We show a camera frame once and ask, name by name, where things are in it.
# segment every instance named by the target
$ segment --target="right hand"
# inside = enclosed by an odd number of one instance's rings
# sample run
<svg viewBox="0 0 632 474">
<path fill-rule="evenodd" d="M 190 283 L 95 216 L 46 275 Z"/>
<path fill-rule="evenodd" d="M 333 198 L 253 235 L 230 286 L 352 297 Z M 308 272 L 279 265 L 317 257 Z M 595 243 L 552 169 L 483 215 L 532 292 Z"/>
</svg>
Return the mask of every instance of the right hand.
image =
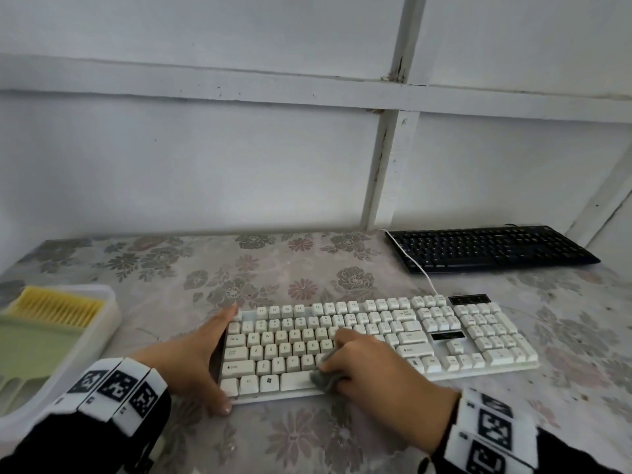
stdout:
<svg viewBox="0 0 632 474">
<path fill-rule="evenodd" d="M 448 427 L 460 393 L 428 381 L 391 346 L 350 329 L 339 329 L 339 348 L 318 369 L 342 371 L 336 389 L 412 445 L 432 454 Z"/>
</svg>

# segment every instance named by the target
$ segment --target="black sleeve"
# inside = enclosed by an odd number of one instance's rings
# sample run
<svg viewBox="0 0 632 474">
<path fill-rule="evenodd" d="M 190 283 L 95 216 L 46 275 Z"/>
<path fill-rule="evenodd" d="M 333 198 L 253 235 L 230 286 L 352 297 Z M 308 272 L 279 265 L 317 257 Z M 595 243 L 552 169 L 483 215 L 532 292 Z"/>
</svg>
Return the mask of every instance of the black sleeve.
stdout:
<svg viewBox="0 0 632 474">
<path fill-rule="evenodd" d="M 131 437 L 113 422 L 101 422 L 79 411 L 50 414 L 13 454 L 0 460 L 0 472 L 115 474 L 124 466 L 132 474 L 146 473 L 153 465 L 149 454 L 170 412 L 171 397 L 165 391 Z"/>
<path fill-rule="evenodd" d="M 446 429 L 437 451 L 430 458 L 422 460 L 417 470 L 418 474 L 426 472 L 430 461 L 434 464 L 437 474 L 462 474 L 462 470 L 444 459 L 450 427 L 456 423 L 458 410 L 459 407 L 456 404 L 450 417 L 449 427 Z M 591 474 L 617 473 L 617 471 L 597 463 L 588 453 L 567 446 L 562 440 L 540 428 L 538 428 L 537 446 L 539 467 L 533 471 L 534 474 L 558 474 L 561 471 L 590 472 Z"/>
</svg>

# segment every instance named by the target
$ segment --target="black keyboard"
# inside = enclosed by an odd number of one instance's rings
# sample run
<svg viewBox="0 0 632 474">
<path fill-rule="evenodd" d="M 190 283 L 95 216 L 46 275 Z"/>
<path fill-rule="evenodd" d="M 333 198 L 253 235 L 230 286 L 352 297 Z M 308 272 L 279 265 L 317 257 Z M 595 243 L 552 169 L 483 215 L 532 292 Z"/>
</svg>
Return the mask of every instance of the black keyboard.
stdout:
<svg viewBox="0 0 632 474">
<path fill-rule="evenodd" d="M 549 226 L 391 231 L 399 245 L 429 273 L 535 268 L 601 260 Z M 420 269 L 385 235 L 411 273 Z"/>
</svg>

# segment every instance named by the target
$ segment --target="left hand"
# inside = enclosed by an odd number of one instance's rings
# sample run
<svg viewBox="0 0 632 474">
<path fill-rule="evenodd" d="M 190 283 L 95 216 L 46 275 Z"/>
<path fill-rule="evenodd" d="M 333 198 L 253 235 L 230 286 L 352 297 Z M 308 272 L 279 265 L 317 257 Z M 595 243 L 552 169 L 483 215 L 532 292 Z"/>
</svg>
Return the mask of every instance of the left hand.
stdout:
<svg viewBox="0 0 632 474">
<path fill-rule="evenodd" d="M 237 304 L 224 308 L 196 331 L 179 339 L 147 346 L 129 357 L 155 368 L 171 394 L 191 396 L 201 401 L 209 414 L 227 415 L 233 406 L 213 381 L 209 359 L 222 333 L 237 314 Z"/>
</svg>

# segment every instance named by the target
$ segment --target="white wooden frame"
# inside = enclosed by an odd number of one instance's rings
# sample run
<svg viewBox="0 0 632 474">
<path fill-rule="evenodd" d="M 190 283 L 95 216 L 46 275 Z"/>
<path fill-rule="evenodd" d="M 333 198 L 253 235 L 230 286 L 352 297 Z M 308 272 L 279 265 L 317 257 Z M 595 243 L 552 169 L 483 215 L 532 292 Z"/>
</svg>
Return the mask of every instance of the white wooden frame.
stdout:
<svg viewBox="0 0 632 474">
<path fill-rule="evenodd" d="M 632 100 L 407 84 L 433 47 L 418 43 L 425 0 L 405 0 L 388 81 L 0 54 L 0 92 L 48 92 L 288 103 L 383 111 L 363 220 L 389 227 L 420 112 L 632 124 Z M 632 190 L 632 151 L 568 231 L 587 245 Z"/>
</svg>

